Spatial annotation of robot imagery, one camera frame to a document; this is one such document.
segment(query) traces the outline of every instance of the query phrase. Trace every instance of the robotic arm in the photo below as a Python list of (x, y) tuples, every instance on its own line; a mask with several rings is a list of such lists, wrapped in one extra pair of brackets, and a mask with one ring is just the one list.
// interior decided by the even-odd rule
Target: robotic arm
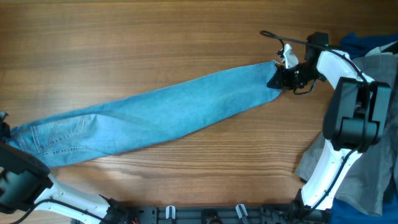
[[(262, 35), (279, 39), (278, 51), (285, 66), (277, 68), (269, 88), (293, 90), (296, 95), (311, 92), (317, 80), (330, 82), (335, 89), (323, 122), (326, 138), (321, 158), (310, 180), (290, 204), (214, 208), (125, 208), (113, 199), (90, 195), (73, 189), (50, 175), (49, 168), (37, 158), (0, 142), (0, 212), (48, 210), (73, 218), (72, 223), (92, 224), (222, 224), (222, 223), (327, 223), (333, 197), (352, 164), (376, 144), (383, 133), (391, 89), (360, 73), (349, 55), (332, 50), (328, 35), (315, 33), (307, 42), (278, 37), (262, 31)], [(299, 63), (289, 44), (282, 40), (307, 45), (305, 62)], [(310, 81), (310, 90), (298, 92)], [(0, 134), (9, 135), (2, 123)]]

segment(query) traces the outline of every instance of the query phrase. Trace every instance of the wooden table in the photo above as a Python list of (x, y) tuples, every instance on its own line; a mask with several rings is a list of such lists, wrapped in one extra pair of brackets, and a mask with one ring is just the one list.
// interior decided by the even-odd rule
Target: wooden table
[[(338, 44), (349, 32), (388, 34), (398, 24), (397, 1), (19, 2), (0, 5), (0, 109), (11, 126), (276, 59), (280, 44), (262, 29), (298, 40), (328, 32)], [(303, 58), (305, 47), (292, 45)], [(327, 83), (305, 96), (285, 92), (177, 141), (52, 172), (136, 205), (289, 202), (302, 186), (293, 171), (331, 94)], [(24, 223), (68, 222), (34, 212)]]

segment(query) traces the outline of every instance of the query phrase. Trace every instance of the jeans pocket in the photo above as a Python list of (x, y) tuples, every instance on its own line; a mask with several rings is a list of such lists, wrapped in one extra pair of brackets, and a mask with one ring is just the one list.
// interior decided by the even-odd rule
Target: jeans pocket
[(85, 122), (85, 116), (63, 119), (30, 127), (34, 143), (39, 152), (46, 148), (80, 133)]

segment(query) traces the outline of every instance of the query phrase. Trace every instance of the blue cloth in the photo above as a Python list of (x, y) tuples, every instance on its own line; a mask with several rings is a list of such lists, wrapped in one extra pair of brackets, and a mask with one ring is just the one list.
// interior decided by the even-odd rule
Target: blue cloth
[(350, 33), (340, 40), (340, 46), (349, 53), (351, 59), (365, 56), (370, 50), (398, 40), (398, 34), (357, 37)]
[(58, 114), (13, 128), (6, 142), (53, 167), (177, 139), (273, 100), (275, 70), (274, 62), (232, 68)]
[(392, 203), (383, 204), (383, 215), (372, 217), (365, 215), (347, 202), (334, 199), (331, 208), (330, 224), (393, 224), (398, 223), (398, 195), (395, 194)]

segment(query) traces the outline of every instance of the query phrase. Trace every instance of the wooden surface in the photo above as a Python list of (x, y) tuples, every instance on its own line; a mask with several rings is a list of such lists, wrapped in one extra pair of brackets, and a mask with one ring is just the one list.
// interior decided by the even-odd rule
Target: wooden surface
[[(56, 4), (0, 5), (0, 109), (11, 126), (276, 59), (280, 44), (262, 29), (299, 40), (323, 31), (338, 44), (349, 32), (388, 34), (398, 24), (397, 1), (41, 2)], [(304, 46), (293, 46), (301, 59)], [(131, 204), (288, 202), (331, 94), (327, 83), (305, 96), (283, 93), (178, 141), (52, 171)], [(34, 212), (24, 223), (68, 222)]]

